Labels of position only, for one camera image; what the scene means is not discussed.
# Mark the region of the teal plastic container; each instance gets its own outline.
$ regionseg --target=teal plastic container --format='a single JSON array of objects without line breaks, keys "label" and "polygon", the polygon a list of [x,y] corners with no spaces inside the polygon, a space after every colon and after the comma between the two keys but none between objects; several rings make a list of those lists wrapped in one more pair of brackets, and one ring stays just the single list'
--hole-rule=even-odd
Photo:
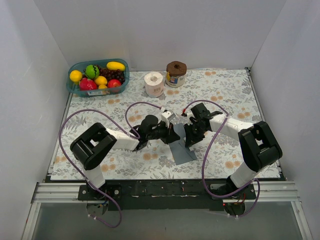
[{"label": "teal plastic container", "polygon": [[[79,85],[76,85],[73,81],[70,80],[69,75],[73,70],[78,70],[82,73],[84,73],[84,69],[88,65],[99,65],[102,68],[106,68],[107,63],[109,62],[118,62],[122,63],[125,66],[124,70],[124,83],[121,86],[113,87],[113,88],[105,88],[105,89],[96,89],[96,90],[89,90],[89,91],[81,91],[79,89]],[[66,82],[66,88],[70,93],[77,94],[79,97],[87,98],[87,97],[95,97],[95,96],[104,96],[104,95],[110,95],[110,94],[119,94],[122,93],[126,86],[129,83],[130,74],[129,74],[129,67],[125,60],[114,58],[114,59],[105,59],[105,60],[96,60],[96,61],[84,61],[79,62],[75,65],[73,65],[69,71],[67,76],[67,82]]]}]

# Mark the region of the white wall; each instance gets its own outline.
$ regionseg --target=white wall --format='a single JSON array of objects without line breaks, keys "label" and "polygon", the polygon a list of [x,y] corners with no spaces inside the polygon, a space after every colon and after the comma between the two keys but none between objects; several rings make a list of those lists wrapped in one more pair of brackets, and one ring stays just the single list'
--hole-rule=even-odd
[{"label": "white wall", "polygon": [[68,65],[32,0],[0,0],[0,239],[22,236],[66,105]]},{"label": "white wall", "polygon": [[263,113],[283,150],[313,238],[320,239],[320,1],[287,0],[253,66]]},{"label": "white wall", "polygon": [[285,0],[34,0],[70,65],[123,58],[137,70],[252,66]]}]

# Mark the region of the table surface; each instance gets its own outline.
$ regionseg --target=table surface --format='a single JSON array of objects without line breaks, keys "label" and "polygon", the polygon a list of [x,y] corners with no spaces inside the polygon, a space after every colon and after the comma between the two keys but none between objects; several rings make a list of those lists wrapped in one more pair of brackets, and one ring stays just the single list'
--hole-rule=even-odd
[{"label": "table surface", "polygon": [[[126,130],[129,130],[125,111],[135,102],[145,101],[164,106],[173,110],[177,117],[173,124],[186,123],[185,117],[180,116],[188,103],[194,100],[212,100],[223,106],[230,115],[244,122],[259,122],[262,120],[259,108],[246,70],[188,70],[184,85],[171,88],[165,86],[164,94],[158,98],[151,98],[144,89],[144,76],[147,71],[130,72],[130,82],[121,94],[96,96],[89,98],[73,95],[67,115],[82,109],[97,109],[108,114]],[[211,112],[219,110],[215,105],[205,103]],[[160,117],[157,108],[139,104],[132,107],[128,113],[130,123],[140,124],[142,119],[152,114]],[[104,116],[95,112],[82,112],[74,116],[67,123],[63,134],[62,144],[75,163],[70,144],[92,124],[100,122],[106,128],[116,130],[116,127]],[[112,150],[101,163],[105,179],[200,179],[201,165],[213,132],[207,132],[205,139],[194,145],[197,160],[176,165],[170,147],[161,140],[149,141],[147,147],[138,152]],[[63,155],[60,147],[55,153],[55,161],[51,180],[80,180],[82,176],[71,166]],[[225,136],[218,135],[208,155],[205,177],[227,178],[243,162],[239,142]],[[260,178],[279,178],[276,164],[270,165],[259,173]]]}]

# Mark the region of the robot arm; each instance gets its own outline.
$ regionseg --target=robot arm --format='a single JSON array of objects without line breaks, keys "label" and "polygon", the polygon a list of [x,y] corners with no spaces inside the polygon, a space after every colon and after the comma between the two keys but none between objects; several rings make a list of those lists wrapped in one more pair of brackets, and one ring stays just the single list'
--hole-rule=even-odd
[{"label": "robot arm", "polygon": [[[188,124],[184,125],[186,147],[200,142],[206,131],[217,132],[226,117],[219,111],[210,113],[203,103],[191,108],[191,112],[187,114]],[[227,184],[218,189],[218,195],[237,190],[282,157],[282,150],[264,121],[250,123],[229,118],[220,133],[240,142],[244,162],[227,178]]]},{"label": "robot arm", "polygon": [[134,127],[140,138],[133,138],[121,131],[105,128],[97,122],[88,128],[70,145],[75,158],[81,163],[83,173],[96,187],[105,184],[100,164],[110,150],[123,149],[139,151],[144,148],[149,140],[161,139],[165,144],[173,143],[180,139],[170,122],[175,115],[171,111],[162,109],[161,121],[154,115],[147,115],[140,125]]}]

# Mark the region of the cable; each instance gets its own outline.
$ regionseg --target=cable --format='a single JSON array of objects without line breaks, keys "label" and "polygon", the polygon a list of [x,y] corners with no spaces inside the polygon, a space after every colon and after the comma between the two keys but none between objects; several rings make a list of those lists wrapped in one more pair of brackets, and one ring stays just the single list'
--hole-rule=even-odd
[{"label": "cable", "polygon": [[240,204],[243,204],[245,202],[245,200],[246,200],[246,194],[244,193],[243,194],[243,200],[242,200],[242,202]]},{"label": "cable", "polygon": [[[203,187],[204,189],[206,190],[206,192],[211,195],[212,197],[214,198],[218,198],[218,199],[224,199],[224,198],[228,198],[236,193],[238,193],[239,191],[241,191],[242,189],[244,189],[246,186],[248,186],[249,184],[252,183],[252,181],[248,181],[245,185],[239,187],[237,190],[229,193],[229,194],[225,194],[225,195],[215,195],[213,194],[207,187],[207,184],[206,184],[206,180],[205,180],[205,165],[206,165],[206,161],[207,161],[207,157],[208,157],[208,154],[209,154],[209,151],[211,149],[211,146],[213,145],[214,141],[216,140],[218,134],[220,133],[220,131],[222,130],[222,128],[225,126],[227,120],[228,120],[228,117],[229,117],[229,113],[227,112],[227,110],[225,110],[222,106],[220,106],[219,104],[213,102],[213,101],[210,101],[210,100],[195,100],[195,101],[192,101],[190,102],[182,111],[182,113],[184,114],[185,111],[187,110],[187,108],[191,105],[191,104],[194,104],[194,103],[197,103],[197,102],[207,102],[207,103],[211,103],[211,104],[214,104],[216,105],[217,107],[219,107],[222,111],[225,112],[225,118],[221,124],[221,126],[219,127],[219,129],[216,131],[216,133],[214,134],[212,140],[210,141],[209,143],[209,146],[205,152],[205,155],[203,157],[203,162],[202,162],[202,168],[201,168],[201,176],[202,176],[202,184],[203,184]],[[259,183],[259,180],[258,179],[255,179],[255,181],[258,183],[258,193],[257,193],[257,196],[256,196],[256,199],[255,199],[255,202],[254,204],[252,205],[252,207],[244,214],[238,216],[238,217],[243,217],[245,215],[247,215],[248,213],[250,213],[252,211],[252,209],[256,206],[257,204],[257,201],[258,201],[258,198],[259,198],[259,195],[260,195],[260,183]]]},{"label": "cable", "polygon": [[108,200],[105,200],[104,203],[101,203],[99,206],[98,206],[98,209],[103,207],[104,205],[107,205],[108,204]]},{"label": "cable", "polygon": [[86,175],[81,171],[80,168],[78,168],[76,166],[76,164],[70,159],[70,157],[67,155],[65,149],[64,149],[64,146],[62,145],[62,131],[63,129],[65,128],[66,126],[66,123],[76,114],[79,114],[79,113],[82,113],[82,112],[96,112],[96,113],[99,113],[99,114],[102,114],[103,116],[105,116],[106,118],[108,118],[111,122],[113,122],[121,131],[123,131],[125,134],[128,134],[121,126],[119,126],[119,124],[117,124],[113,119],[111,119],[111,117],[109,117],[107,114],[103,113],[102,111],[99,111],[99,110],[95,110],[95,109],[83,109],[83,110],[79,110],[79,111],[76,111],[74,113],[72,113],[69,117],[67,117],[67,119],[62,123],[61,125],[61,128],[59,130],[59,134],[58,134],[58,140],[59,140],[59,145],[60,145],[60,148],[63,152],[63,154],[65,155],[66,159],[69,161],[69,163],[84,177],[84,179],[87,181],[87,183],[90,185],[91,188],[93,188],[94,190],[96,190],[98,193],[104,195],[107,199],[109,199],[111,202],[114,203],[114,205],[116,206],[116,208],[118,209],[119,211],[119,221],[116,225],[112,225],[110,223],[107,223],[106,221],[104,221],[103,219],[101,219],[100,217],[96,217],[96,216],[93,216],[93,215],[89,215],[90,217],[94,218],[94,219],[97,219],[98,221],[102,222],[103,224],[105,224],[106,226],[110,227],[110,228],[116,228],[120,225],[121,221],[122,221],[122,213],[121,213],[121,209],[120,209],[120,206],[119,204],[112,198],[110,197],[108,194],[104,193],[103,191],[101,191],[100,189],[98,189],[96,186],[94,186],[90,181],[89,179],[87,179]]},{"label": "cable", "polygon": [[157,106],[155,104],[152,104],[152,103],[149,103],[149,102],[146,102],[146,101],[137,101],[135,103],[132,103],[125,111],[125,114],[124,114],[124,117],[125,117],[125,121],[126,123],[129,125],[129,127],[135,132],[135,134],[137,135],[137,137],[135,137],[135,139],[140,139],[140,134],[131,126],[131,124],[129,123],[128,121],[128,118],[127,118],[127,114],[128,114],[128,111],[131,107],[133,107],[134,105],[137,105],[137,104],[148,104],[150,106],[153,106],[155,108],[158,108],[158,109],[161,109],[161,106]]},{"label": "cable", "polygon": [[237,204],[240,202],[240,200],[241,200],[241,196],[240,196],[240,198],[238,199],[238,201],[234,202],[233,204],[234,204],[234,205],[237,205]]}]

